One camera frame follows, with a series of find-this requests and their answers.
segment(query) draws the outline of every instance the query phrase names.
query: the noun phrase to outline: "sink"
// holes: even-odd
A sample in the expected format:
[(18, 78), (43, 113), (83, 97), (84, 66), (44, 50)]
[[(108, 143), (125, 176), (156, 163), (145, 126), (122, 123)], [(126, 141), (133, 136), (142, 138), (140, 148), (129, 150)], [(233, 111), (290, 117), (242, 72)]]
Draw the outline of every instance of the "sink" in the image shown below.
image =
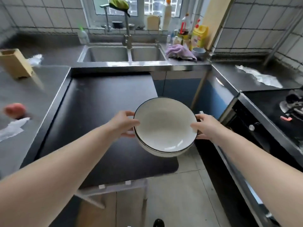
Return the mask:
[(140, 47), (131, 49), (133, 61), (165, 61), (161, 50), (156, 47)]
[(128, 61), (125, 47), (90, 47), (82, 62), (123, 62)]

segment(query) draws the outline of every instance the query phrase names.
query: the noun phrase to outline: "stove burner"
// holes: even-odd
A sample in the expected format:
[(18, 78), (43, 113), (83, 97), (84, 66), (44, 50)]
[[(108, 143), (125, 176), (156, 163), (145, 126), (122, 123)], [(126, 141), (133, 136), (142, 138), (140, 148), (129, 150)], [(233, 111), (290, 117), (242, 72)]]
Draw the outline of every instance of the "stove burner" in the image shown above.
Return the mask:
[(291, 90), (286, 100), (280, 103), (281, 110), (287, 116), (294, 116), (303, 121), (303, 91)]

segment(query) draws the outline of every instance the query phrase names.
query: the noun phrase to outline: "double basin sink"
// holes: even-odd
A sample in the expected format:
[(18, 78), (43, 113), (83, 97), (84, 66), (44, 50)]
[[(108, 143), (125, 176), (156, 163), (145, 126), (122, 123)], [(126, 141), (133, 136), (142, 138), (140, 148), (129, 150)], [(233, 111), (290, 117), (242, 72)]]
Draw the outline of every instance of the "double basin sink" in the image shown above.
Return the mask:
[(136, 44), (127, 49), (121, 44), (85, 46), (78, 62), (136, 62), (166, 61), (160, 47), (154, 44)]

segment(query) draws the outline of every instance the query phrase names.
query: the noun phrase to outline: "white bottle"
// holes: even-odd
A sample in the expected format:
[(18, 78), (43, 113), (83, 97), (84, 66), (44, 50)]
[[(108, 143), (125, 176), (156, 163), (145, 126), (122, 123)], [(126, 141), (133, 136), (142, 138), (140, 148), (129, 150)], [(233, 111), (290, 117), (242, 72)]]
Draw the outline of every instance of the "white bottle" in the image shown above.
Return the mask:
[(162, 30), (168, 30), (169, 29), (169, 22), (172, 18), (172, 6), (171, 6), (171, 0), (166, 0), (166, 6), (164, 8), (163, 13), (163, 24), (162, 24)]
[(79, 28), (80, 31), (78, 31), (78, 38), (80, 41), (80, 44), (89, 44), (89, 36), (87, 35), (86, 31), (82, 27)]

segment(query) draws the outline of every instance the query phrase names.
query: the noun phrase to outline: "oven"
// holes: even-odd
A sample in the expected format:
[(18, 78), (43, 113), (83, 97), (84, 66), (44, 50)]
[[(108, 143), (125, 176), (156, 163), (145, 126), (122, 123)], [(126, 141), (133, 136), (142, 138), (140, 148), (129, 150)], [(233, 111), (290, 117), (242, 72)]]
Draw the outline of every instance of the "oven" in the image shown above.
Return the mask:
[[(227, 128), (245, 137), (264, 151), (303, 172), (303, 168), (296, 162), (296, 160), (278, 143), (278, 141), (239, 100), (234, 100), (234, 102), (225, 111), (224, 119), (221, 119), (220, 121)], [(228, 168), (229, 173), (233, 177), (233, 180), (235, 181), (252, 215), (256, 219), (257, 224), (260, 227), (280, 226), (222, 149), (218, 146), (215, 147)]]

